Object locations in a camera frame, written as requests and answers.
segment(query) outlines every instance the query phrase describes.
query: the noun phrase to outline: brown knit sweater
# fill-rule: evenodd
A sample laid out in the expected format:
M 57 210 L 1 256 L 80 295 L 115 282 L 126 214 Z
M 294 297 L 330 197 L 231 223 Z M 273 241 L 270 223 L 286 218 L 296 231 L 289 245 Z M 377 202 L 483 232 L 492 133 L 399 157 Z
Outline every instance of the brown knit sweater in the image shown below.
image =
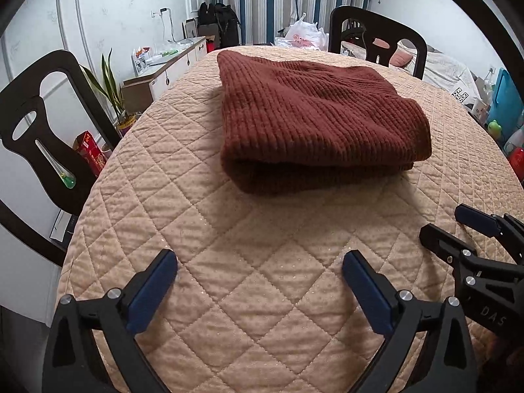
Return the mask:
M 276 193 L 398 173 L 431 155 L 429 123 L 374 69 L 223 51 L 225 172 Z

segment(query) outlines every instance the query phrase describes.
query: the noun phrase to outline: red box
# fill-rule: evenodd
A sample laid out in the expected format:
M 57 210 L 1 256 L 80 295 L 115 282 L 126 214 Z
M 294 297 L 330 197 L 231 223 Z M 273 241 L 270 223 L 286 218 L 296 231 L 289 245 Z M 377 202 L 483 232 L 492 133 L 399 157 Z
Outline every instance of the red box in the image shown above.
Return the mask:
M 105 166 L 105 156 L 91 133 L 85 131 L 74 139 L 73 150 L 87 161 L 91 171 L 98 177 Z

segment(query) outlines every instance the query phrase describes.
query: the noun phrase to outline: green toy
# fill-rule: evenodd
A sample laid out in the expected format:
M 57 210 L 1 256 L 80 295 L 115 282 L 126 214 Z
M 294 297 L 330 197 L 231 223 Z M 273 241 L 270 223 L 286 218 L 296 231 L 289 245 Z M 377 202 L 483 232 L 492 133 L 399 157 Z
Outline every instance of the green toy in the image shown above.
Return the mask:
M 488 134 L 495 140 L 500 139 L 500 136 L 502 135 L 502 127 L 498 124 L 496 119 L 488 124 Z

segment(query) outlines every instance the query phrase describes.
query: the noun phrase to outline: plant pot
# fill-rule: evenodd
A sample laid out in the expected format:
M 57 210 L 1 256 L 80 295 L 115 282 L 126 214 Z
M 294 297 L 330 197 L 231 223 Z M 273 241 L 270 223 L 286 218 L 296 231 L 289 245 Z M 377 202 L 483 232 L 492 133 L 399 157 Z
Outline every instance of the plant pot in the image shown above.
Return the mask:
M 102 151 L 106 161 L 109 159 L 109 157 L 113 153 L 111 148 L 108 145 L 106 145 L 105 143 L 103 144 L 101 151 Z
M 120 135 L 122 137 L 129 131 L 129 129 L 136 123 L 137 116 L 135 114 L 130 116 L 125 116 L 122 120 L 119 121 L 117 127 L 119 129 Z

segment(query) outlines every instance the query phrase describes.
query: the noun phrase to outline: beige quilted tablecloth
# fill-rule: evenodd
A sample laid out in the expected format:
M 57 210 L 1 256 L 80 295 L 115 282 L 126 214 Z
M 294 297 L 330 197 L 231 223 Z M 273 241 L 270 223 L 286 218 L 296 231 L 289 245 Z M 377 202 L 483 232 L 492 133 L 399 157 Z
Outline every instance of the beige quilted tablecloth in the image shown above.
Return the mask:
M 400 176 L 282 197 L 246 195 L 219 163 L 222 87 L 213 52 L 151 105 L 109 159 L 75 229 L 58 296 L 91 299 L 123 287 L 169 247 L 180 261 L 176 282 L 137 341 L 172 392 L 343 393 L 382 341 L 341 278 L 343 255 L 359 249 L 396 288 L 443 300 L 452 295 L 451 273 L 419 245 L 420 228 L 436 223 L 505 259 L 496 241 L 466 231 L 453 211 L 467 203 L 522 218 L 522 188 L 491 138 L 443 90 L 347 56 L 234 50 L 371 66 L 420 103 L 433 155 Z M 482 356 L 489 336 L 475 324 L 471 332 Z M 416 338 L 395 390 L 419 347 Z

